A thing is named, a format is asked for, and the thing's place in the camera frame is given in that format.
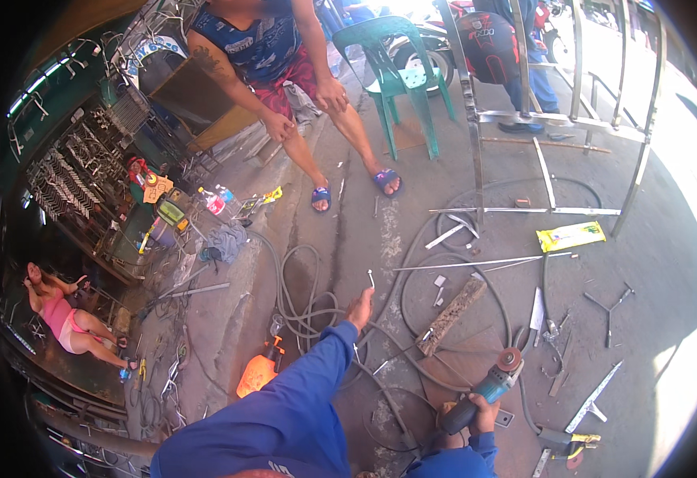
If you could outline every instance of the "hand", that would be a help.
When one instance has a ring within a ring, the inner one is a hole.
[[[346,89],[343,88],[341,82],[332,77],[328,80],[318,81],[316,83],[316,102],[322,110],[327,111],[333,108],[343,112],[348,106]]]
[[[374,293],[375,289],[372,287],[364,289],[359,297],[351,301],[346,310],[346,320],[353,323],[359,332],[370,321],[370,316],[372,315],[372,294]]]
[[[280,115],[271,110],[268,110],[268,112],[261,117],[261,120],[263,120],[263,124],[266,125],[266,132],[269,133],[271,139],[278,143],[289,139],[290,135],[293,133],[293,129],[296,128],[295,123],[287,119],[285,115]]]
[[[484,396],[477,393],[470,394],[468,400],[478,407],[473,422],[468,426],[471,435],[475,436],[495,431],[495,420],[497,419],[497,412],[500,410],[500,401],[496,400],[495,403],[490,405]]]

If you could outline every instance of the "chair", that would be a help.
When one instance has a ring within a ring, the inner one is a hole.
[[[386,48],[383,46],[382,39],[396,33],[406,35],[410,39],[410,43],[420,58],[422,67],[397,70],[393,65]],[[438,85],[444,97],[450,120],[454,121],[455,111],[452,109],[452,102],[449,100],[446,82],[439,68],[431,67],[425,45],[423,45],[420,39],[417,27],[404,17],[386,16],[372,18],[371,20],[353,24],[336,31],[332,35],[332,43],[352,71],[353,67],[346,56],[346,48],[359,44],[364,50],[367,63],[375,73],[376,80],[370,86],[362,85],[362,87],[375,101],[375,107],[377,108],[377,114],[381,117],[383,133],[385,133],[391,157],[398,161],[391,120],[397,124],[400,121],[393,97],[405,94],[409,95],[412,108],[414,108],[415,114],[417,114],[417,118],[420,120],[422,132],[426,137],[430,159],[439,156],[439,143],[436,141],[436,131],[433,128],[433,119],[428,105],[426,90]],[[353,74],[361,82],[361,78],[356,74],[356,71],[353,71]]]

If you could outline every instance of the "woman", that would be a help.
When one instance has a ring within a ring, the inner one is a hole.
[[[133,197],[133,200],[136,203],[143,206],[144,189],[146,188],[146,173],[151,170],[154,174],[162,176],[165,173],[165,168],[168,167],[168,165],[167,163],[163,164],[159,167],[159,171],[157,171],[155,168],[148,166],[143,158],[139,158],[136,155],[131,155],[128,158],[127,164],[128,177],[130,177],[130,195]]]
[[[139,365],[137,361],[123,360],[101,343],[104,338],[125,348],[128,345],[127,339],[124,337],[120,340],[116,339],[95,316],[82,309],[73,309],[64,299],[65,295],[75,292],[77,285],[86,277],[84,275],[74,284],[67,284],[41,271],[35,263],[28,263],[24,285],[29,292],[29,304],[32,310],[40,314],[51,328],[56,340],[69,353],[80,355],[90,352],[99,360],[119,368],[135,370]]]

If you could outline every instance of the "shoe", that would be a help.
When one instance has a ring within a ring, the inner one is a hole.
[[[497,128],[500,131],[505,131],[506,133],[519,134],[519,133],[532,133],[538,134],[545,131],[545,127],[542,125],[532,125],[526,123],[497,123]]]

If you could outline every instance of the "grinding disc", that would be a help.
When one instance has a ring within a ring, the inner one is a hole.
[[[497,368],[503,372],[513,372],[521,363],[521,351],[515,347],[508,347],[497,356]]]

